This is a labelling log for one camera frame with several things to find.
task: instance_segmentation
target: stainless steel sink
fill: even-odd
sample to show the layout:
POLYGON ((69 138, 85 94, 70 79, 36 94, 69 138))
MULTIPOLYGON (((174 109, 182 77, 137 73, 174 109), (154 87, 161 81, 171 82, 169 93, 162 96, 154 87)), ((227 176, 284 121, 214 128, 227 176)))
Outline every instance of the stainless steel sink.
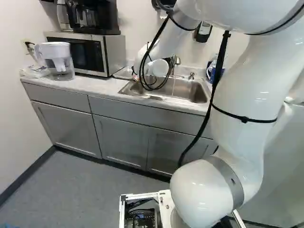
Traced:
MULTIPOLYGON (((162 83, 163 78, 145 76, 148 84, 153 84, 155 88, 162 83)), ((205 92, 206 85, 202 79, 188 80, 178 76, 169 77, 167 83, 159 90, 145 90, 140 82, 129 82, 119 93, 131 96, 138 96, 153 100, 174 102, 174 103, 194 103, 204 104, 209 100, 209 94, 205 92)))

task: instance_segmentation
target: baseboard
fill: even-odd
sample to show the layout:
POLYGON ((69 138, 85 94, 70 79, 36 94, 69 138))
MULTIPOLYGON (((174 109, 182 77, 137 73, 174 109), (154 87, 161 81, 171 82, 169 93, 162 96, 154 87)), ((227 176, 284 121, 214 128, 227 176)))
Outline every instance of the baseboard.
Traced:
POLYGON ((140 170, 140 169, 137 169, 137 168, 127 166, 127 165, 116 163, 114 161, 108 161, 108 160, 105 160, 105 159, 94 158, 94 157, 91 157, 89 155, 85 155, 85 154, 82 154, 82 153, 77 153, 77 152, 71 151, 69 149, 62 148, 62 147, 58 147, 58 146, 55 146, 55 147, 59 151, 62 151, 64 153, 70 154, 70 155, 78 157, 78 158, 86 159, 86 160, 89 160, 91 162, 95 162, 95 163, 98 163, 98 164, 105 164, 105 165, 108 165, 108 166, 112 166, 114 168, 118 168, 120 170, 129 171, 129 172, 136 173, 136 174, 139 174, 139 175, 142 175, 142 176, 145 176, 145 177, 149 177, 149 178, 153 178, 153 179, 156 179, 156 180, 159 180, 159 181, 170 183, 170 177, 165 177, 165 176, 158 175, 156 173, 143 171, 143 170, 140 170))
POLYGON ((30 167, 28 167, 4 192, 0 194, 0 207, 5 201, 27 180, 29 179, 56 151, 54 146, 50 147, 41 157, 39 157, 30 167))

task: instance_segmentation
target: gray cabinet door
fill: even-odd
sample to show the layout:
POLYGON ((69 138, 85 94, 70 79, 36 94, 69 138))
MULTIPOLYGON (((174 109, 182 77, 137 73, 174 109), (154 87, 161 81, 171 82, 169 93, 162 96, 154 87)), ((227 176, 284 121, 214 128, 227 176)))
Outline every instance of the gray cabinet door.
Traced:
POLYGON ((103 158, 146 169, 149 127, 93 115, 103 158))
MULTIPOLYGON (((192 135, 150 128, 147 170, 171 176, 177 169, 180 155, 193 139, 192 135)), ((215 148, 213 140, 200 138, 183 164, 211 155, 215 148)))
POLYGON ((101 158, 91 114, 32 101, 53 144, 101 158))

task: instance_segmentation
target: wall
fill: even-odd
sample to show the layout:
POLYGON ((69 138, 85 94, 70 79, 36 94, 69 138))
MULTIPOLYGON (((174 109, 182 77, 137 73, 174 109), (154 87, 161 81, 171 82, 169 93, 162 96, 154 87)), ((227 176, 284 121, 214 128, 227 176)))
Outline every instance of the wall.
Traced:
POLYGON ((19 68, 32 64, 20 40, 44 41, 42 31, 54 29, 48 14, 54 5, 39 0, 2 1, 0 24, 0 193, 49 147, 51 142, 19 80, 19 68))
MULTIPOLYGON (((134 59, 143 45, 152 41, 163 20, 159 12, 154 10, 151 0, 117 0, 120 29, 126 35, 128 59, 134 59)), ((207 44, 195 42, 192 32, 187 36, 186 42, 176 53, 181 62, 189 67, 205 68, 209 59, 219 51, 222 40, 222 29, 214 28, 207 44)), ((233 33, 227 47, 228 57, 225 66, 231 67, 247 47, 247 35, 233 33)))

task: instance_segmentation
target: floor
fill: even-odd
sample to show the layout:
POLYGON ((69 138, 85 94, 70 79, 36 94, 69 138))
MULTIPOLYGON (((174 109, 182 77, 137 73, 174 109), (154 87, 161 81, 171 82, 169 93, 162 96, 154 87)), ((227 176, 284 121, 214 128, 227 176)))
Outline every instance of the floor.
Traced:
POLYGON ((0 224, 20 228, 118 228, 119 196, 169 184, 62 152, 0 208, 0 224))

